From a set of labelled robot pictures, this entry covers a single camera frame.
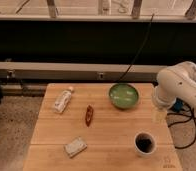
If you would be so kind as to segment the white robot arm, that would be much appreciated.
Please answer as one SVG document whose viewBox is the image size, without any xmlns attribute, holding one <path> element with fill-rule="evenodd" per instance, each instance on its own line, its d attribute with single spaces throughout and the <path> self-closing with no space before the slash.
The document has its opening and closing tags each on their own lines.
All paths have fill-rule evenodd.
<svg viewBox="0 0 196 171">
<path fill-rule="evenodd" d="M 195 63 L 185 61 L 161 69 L 157 74 L 157 83 L 152 93 L 157 108 L 169 109 L 179 98 L 196 110 Z"/>
</svg>

